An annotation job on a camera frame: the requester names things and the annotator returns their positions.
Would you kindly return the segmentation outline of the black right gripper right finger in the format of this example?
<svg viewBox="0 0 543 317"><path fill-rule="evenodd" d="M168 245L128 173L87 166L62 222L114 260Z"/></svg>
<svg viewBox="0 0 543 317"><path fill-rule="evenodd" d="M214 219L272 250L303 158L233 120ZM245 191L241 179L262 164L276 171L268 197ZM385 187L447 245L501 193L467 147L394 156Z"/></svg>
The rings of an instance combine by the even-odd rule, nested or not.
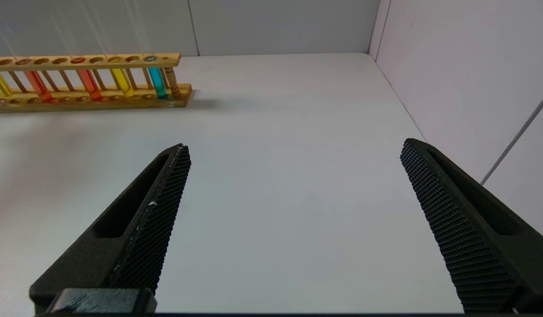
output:
<svg viewBox="0 0 543 317"><path fill-rule="evenodd" d="M543 235L432 145L400 154L465 313L543 313Z"/></svg>

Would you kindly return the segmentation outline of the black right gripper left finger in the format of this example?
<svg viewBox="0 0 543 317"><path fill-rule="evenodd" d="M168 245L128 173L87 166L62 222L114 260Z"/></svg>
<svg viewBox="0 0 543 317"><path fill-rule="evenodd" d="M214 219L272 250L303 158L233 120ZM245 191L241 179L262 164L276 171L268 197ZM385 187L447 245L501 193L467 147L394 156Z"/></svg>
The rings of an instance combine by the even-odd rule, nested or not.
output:
<svg viewBox="0 0 543 317"><path fill-rule="evenodd" d="M48 308L67 288L156 291L190 168L184 144L159 153L34 281L35 308Z"/></svg>

